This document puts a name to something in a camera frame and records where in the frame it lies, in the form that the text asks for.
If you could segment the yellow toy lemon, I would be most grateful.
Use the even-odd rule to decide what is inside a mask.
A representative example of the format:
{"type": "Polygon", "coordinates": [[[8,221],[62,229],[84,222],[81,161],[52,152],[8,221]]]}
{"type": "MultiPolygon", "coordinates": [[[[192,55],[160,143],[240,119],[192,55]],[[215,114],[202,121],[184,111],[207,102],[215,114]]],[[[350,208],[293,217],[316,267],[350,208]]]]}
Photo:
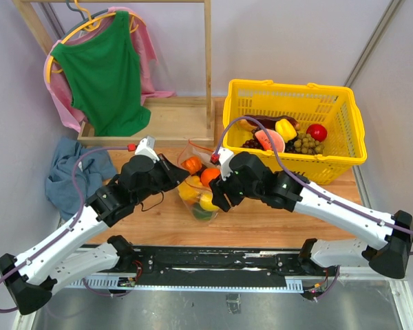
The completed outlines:
{"type": "Polygon", "coordinates": [[[200,207],[208,212],[216,212],[219,207],[213,204],[213,194],[211,192],[204,192],[200,195],[200,207]]]}

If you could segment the clear zip top bag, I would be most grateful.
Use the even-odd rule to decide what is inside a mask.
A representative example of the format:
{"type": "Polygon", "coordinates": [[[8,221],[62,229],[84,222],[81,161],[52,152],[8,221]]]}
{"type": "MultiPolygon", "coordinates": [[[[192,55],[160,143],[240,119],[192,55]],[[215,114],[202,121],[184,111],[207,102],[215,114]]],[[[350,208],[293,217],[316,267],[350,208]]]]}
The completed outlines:
{"type": "Polygon", "coordinates": [[[213,150],[188,140],[179,154],[177,163],[189,172],[189,176],[178,186],[178,195],[194,219],[210,222],[219,213],[212,202],[213,193],[209,186],[212,179],[220,175],[220,167],[210,163],[213,150]]]}

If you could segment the yellow toy bell pepper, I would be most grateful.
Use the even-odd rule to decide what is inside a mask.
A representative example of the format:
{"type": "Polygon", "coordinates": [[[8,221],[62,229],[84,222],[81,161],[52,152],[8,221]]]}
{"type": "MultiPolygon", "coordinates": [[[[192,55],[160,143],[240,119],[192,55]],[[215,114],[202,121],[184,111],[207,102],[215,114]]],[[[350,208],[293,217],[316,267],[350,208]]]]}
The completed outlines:
{"type": "Polygon", "coordinates": [[[178,186],[178,194],[183,202],[191,205],[198,201],[203,187],[197,175],[189,176],[178,186]]]}

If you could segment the orange toy pumpkin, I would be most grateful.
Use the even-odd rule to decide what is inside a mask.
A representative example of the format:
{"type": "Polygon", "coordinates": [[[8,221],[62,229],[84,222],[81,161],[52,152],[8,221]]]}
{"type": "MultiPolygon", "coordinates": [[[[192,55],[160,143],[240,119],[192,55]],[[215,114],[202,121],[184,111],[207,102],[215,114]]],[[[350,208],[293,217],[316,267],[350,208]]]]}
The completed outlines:
{"type": "Polygon", "coordinates": [[[200,172],[203,167],[201,159],[197,156],[191,156],[181,163],[182,167],[187,170],[190,175],[195,175],[200,172]]]}

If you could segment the orange toy tangerine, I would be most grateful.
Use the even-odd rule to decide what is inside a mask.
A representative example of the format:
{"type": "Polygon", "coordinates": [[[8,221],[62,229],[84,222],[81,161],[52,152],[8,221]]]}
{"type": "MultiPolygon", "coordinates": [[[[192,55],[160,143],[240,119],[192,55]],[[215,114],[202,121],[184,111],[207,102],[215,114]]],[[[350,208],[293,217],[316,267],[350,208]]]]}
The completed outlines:
{"type": "Polygon", "coordinates": [[[203,186],[208,188],[211,180],[217,178],[218,176],[220,176],[219,168],[206,168],[202,171],[200,181],[203,186]]]}

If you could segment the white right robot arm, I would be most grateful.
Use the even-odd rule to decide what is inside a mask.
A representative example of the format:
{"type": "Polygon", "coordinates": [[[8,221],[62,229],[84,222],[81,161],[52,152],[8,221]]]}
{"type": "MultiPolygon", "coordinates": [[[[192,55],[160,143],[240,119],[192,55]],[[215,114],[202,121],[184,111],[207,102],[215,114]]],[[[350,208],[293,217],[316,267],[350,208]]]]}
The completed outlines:
{"type": "Polygon", "coordinates": [[[299,269],[313,275],[336,266],[369,266],[393,279],[405,277],[412,248],[412,215],[379,212],[336,196],[301,175],[273,172],[254,154],[215,153],[220,175],[210,182],[213,205],[227,212],[244,199],[312,216],[354,235],[351,240],[307,239],[297,257],[299,269]]]}

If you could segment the wooden clothes rack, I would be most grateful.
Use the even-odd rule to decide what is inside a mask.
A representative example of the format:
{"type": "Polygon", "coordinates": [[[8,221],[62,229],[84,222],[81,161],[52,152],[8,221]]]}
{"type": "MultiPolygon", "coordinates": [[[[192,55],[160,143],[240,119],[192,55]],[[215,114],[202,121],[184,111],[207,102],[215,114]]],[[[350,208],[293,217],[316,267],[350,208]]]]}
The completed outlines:
{"type": "MultiPolygon", "coordinates": [[[[13,1],[41,49],[48,55],[54,42],[43,26],[32,3],[64,1],[13,1]]],[[[129,137],[95,136],[91,124],[82,122],[77,140],[83,146],[118,146],[139,142],[144,135],[157,138],[156,146],[184,146],[189,139],[201,146],[213,146],[215,136],[214,102],[211,97],[211,1],[82,1],[83,3],[202,3],[204,6],[205,97],[148,98],[144,106],[151,110],[148,126],[129,137]]]]}

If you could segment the dark purple toy grapes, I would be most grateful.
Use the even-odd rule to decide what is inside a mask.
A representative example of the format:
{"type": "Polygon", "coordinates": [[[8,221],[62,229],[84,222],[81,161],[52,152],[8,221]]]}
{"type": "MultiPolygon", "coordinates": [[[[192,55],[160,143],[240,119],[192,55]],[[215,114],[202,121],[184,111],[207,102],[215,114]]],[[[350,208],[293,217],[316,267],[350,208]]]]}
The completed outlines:
{"type": "MultiPolygon", "coordinates": [[[[285,150],[284,150],[285,153],[296,153],[297,152],[295,150],[295,147],[294,147],[295,141],[296,141],[296,139],[286,143],[285,150]]],[[[242,145],[242,148],[259,149],[259,150],[264,151],[264,147],[255,138],[245,141],[245,143],[243,143],[243,145],[242,145]]]]}

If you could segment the blue crumpled cloth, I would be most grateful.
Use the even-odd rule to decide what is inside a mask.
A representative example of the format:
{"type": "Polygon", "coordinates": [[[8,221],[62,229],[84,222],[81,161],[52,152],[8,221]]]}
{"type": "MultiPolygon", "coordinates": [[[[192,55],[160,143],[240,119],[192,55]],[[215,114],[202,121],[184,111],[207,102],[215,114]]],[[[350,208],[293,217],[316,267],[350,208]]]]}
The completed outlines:
{"type": "Polygon", "coordinates": [[[59,210],[64,221],[72,218],[80,206],[79,195],[72,183],[75,163],[78,163],[76,183],[86,199],[93,195],[105,180],[111,179],[117,173],[106,150],[92,153],[80,161],[79,157],[86,152],[88,150],[78,141],[62,137],[52,158],[45,181],[45,195],[59,210]]]}

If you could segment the dark red toy eggplant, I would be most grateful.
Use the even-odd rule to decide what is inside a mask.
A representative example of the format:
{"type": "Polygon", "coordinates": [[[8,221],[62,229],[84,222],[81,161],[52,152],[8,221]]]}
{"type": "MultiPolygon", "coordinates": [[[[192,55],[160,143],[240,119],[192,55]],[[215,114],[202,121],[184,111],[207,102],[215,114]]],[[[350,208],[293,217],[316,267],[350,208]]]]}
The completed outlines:
{"type": "MultiPolygon", "coordinates": [[[[286,119],[292,124],[292,126],[294,127],[296,131],[300,130],[300,123],[298,123],[296,119],[290,116],[287,116],[287,115],[281,115],[277,117],[270,117],[267,115],[246,115],[246,117],[255,119],[258,122],[260,122],[265,128],[272,129],[272,130],[275,130],[275,124],[277,122],[279,122],[282,119],[286,119]]],[[[243,119],[243,120],[239,120],[237,123],[242,129],[246,131],[253,131],[254,129],[257,128],[256,123],[250,120],[243,119]]]]}

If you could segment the yellow toy fruit in basket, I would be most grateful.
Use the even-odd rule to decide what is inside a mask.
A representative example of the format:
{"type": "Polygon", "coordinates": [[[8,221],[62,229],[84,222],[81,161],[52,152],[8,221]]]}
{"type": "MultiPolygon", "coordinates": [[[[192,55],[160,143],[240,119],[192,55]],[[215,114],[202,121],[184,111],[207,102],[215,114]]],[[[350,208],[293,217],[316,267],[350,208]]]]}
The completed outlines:
{"type": "Polygon", "coordinates": [[[289,142],[297,137],[297,131],[287,119],[281,119],[275,123],[275,130],[285,142],[289,142]]]}

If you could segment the toy grape bunch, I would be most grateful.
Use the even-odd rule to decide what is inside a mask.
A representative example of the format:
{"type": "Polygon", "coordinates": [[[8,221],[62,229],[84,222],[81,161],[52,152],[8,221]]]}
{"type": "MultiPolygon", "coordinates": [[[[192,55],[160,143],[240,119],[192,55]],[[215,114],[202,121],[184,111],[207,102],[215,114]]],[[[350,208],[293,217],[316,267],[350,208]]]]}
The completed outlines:
{"type": "Polygon", "coordinates": [[[293,142],[293,150],[303,155],[322,155],[324,145],[308,133],[299,133],[297,139],[293,142]]]}

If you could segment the red toy apple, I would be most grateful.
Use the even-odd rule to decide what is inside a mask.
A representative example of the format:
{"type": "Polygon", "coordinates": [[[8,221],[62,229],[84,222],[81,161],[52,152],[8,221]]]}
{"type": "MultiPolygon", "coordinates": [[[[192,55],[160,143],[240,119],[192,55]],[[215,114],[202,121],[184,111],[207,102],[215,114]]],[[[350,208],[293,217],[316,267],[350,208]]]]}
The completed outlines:
{"type": "Polygon", "coordinates": [[[319,142],[323,142],[328,136],[327,129],[321,124],[310,125],[307,128],[306,133],[310,134],[312,138],[319,142]]]}

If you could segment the pink shirt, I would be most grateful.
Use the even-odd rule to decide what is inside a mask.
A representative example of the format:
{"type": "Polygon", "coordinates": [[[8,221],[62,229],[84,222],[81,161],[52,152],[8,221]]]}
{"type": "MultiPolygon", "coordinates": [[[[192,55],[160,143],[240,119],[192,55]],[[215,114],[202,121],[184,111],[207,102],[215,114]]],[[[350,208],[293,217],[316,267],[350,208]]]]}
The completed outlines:
{"type": "MultiPolygon", "coordinates": [[[[117,11],[126,11],[126,12],[133,12],[133,10],[125,7],[110,7],[108,9],[110,12],[112,10],[117,11]]],[[[91,38],[97,36],[104,30],[106,30],[111,22],[114,20],[114,17],[107,17],[100,22],[100,27],[97,30],[92,32],[87,32],[85,30],[80,31],[79,33],[75,34],[70,40],[68,40],[65,45],[77,45],[80,43],[84,43],[85,41],[90,40],[91,38]]],[[[151,79],[151,72],[150,72],[150,63],[151,61],[157,58],[156,53],[153,48],[153,44],[151,42],[147,25],[144,25],[140,21],[135,21],[135,23],[139,23],[139,28],[135,32],[129,32],[132,44],[136,53],[140,57],[140,83],[141,83],[141,105],[143,107],[145,104],[145,100],[148,98],[170,98],[174,96],[174,92],[172,91],[165,91],[165,90],[157,90],[151,79]]],[[[59,40],[55,42],[50,53],[52,50],[59,44],[59,40]]],[[[45,81],[45,68],[47,67],[47,59],[45,62],[44,67],[44,81],[45,81]]],[[[53,70],[62,69],[59,63],[54,63],[52,66],[53,70]]],[[[79,131],[81,127],[81,123],[84,121],[88,121],[85,114],[72,107],[72,92],[70,86],[67,82],[64,72],[60,74],[52,74],[51,75],[51,83],[47,83],[45,81],[45,85],[47,90],[50,92],[52,100],[55,104],[55,107],[59,113],[61,122],[67,128],[74,129],[75,131],[79,131]]],[[[124,136],[104,136],[104,137],[124,137],[124,136]]]]}

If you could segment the yellow clothes hanger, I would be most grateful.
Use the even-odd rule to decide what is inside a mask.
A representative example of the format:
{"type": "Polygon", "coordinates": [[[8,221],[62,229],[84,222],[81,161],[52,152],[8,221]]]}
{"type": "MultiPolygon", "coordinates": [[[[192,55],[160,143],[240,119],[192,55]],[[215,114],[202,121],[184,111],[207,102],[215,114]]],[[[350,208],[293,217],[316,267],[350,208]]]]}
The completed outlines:
{"type": "MultiPolygon", "coordinates": [[[[85,30],[87,32],[92,32],[94,30],[97,30],[100,27],[100,22],[107,18],[107,17],[114,17],[116,15],[116,10],[112,10],[111,12],[109,10],[106,11],[100,11],[97,12],[96,14],[92,14],[88,9],[82,7],[78,1],[74,1],[74,10],[79,11],[83,14],[85,17],[80,23],[76,25],[76,27],[72,28],[69,32],[66,32],[63,37],[59,40],[60,44],[65,44],[68,40],[70,40],[75,34],[79,33],[82,30],[85,30]]],[[[139,23],[135,23],[135,21],[140,21],[144,25],[146,23],[144,20],[138,16],[137,14],[133,12],[129,12],[129,15],[131,17],[131,21],[129,23],[129,28],[130,32],[135,32],[139,28],[139,23]]],[[[57,63],[57,61],[54,59],[53,55],[49,54],[47,56],[47,67],[45,68],[45,81],[47,83],[51,83],[51,75],[52,74],[60,74],[63,72],[62,69],[57,69],[53,70],[52,66],[54,63],[57,63]]]]}

